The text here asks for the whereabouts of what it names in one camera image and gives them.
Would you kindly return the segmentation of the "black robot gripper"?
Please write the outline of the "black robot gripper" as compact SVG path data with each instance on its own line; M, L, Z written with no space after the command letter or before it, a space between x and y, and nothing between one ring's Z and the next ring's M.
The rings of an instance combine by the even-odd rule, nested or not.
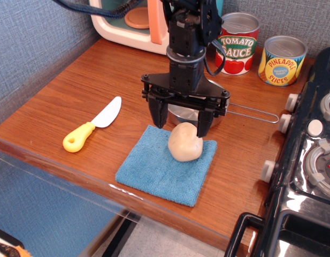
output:
M183 56L167 51L169 72L144 74L143 97L159 129L167 122L168 104L199 110L197 136L205 137L213 119L227 113L230 92L205 77L206 51Z

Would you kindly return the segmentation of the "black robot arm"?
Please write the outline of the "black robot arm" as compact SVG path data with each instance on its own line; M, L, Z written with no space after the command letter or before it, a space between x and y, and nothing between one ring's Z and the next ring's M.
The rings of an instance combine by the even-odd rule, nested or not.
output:
M222 49L217 41L222 18L216 1L163 1L163 10L170 36L166 49L170 71L143 75L142 96L158 128L166 124L170 104L197 110L197 136L202 138L213 120L226 114L231 96L204 74L218 75L224 67L212 72L206 60L207 47Z

